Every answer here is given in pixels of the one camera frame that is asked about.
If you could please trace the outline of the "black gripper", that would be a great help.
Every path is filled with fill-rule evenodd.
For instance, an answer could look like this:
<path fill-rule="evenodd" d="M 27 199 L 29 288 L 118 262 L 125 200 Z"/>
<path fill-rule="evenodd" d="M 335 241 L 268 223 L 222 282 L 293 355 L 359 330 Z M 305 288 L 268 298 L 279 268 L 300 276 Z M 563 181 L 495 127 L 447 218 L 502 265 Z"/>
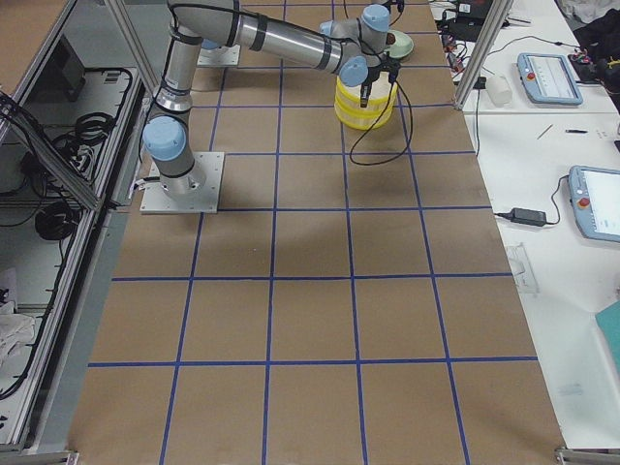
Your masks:
<path fill-rule="evenodd" d="M 379 79 L 381 73 L 387 73 L 387 80 L 390 85 L 397 82 L 398 74 L 401 68 L 401 62 L 397 58 L 393 58 L 389 53 L 383 53 L 379 57 L 379 63 L 375 66 L 368 67 L 368 75 L 360 85 L 359 105 L 365 109 L 368 106 L 372 92 L 372 82 Z"/>

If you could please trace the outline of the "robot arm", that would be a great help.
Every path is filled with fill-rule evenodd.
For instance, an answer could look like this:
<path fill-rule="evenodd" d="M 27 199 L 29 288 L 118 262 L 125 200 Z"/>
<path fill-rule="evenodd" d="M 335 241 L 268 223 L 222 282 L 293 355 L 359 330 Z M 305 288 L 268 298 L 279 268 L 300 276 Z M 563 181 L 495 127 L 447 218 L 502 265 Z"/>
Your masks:
<path fill-rule="evenodd" d="M 237 1 L 170 1 L 168 8 L 170 45 L 141 140 L 161 188 L 175 200 L 195 195 L 207 179 L 189 144 L 190 92 L 204 43 L 247 47 L 335 74 L 359 87 L 364 103 L 382 73 L 398 76 L 399 61 L 388 51 L 390 12 L 382 4 L 365 7 L 358 18 L 328 21 L 319 31 L 245 10 Z"/>

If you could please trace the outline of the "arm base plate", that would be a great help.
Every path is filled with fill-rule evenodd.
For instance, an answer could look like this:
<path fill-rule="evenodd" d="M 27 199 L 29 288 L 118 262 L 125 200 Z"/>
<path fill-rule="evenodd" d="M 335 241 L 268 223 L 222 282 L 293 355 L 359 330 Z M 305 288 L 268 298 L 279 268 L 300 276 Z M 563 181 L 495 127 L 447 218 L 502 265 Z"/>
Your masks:
<path fill-rule="evenodd" d="M 189 214 L 218 211 L 225 163 L 223 152 L 194 152 L 195 164 L 178 178 L 161 176 L 154 163 L 149 171 L 153 182 L 144 187 L 140 212 L 144 214 Z"/>

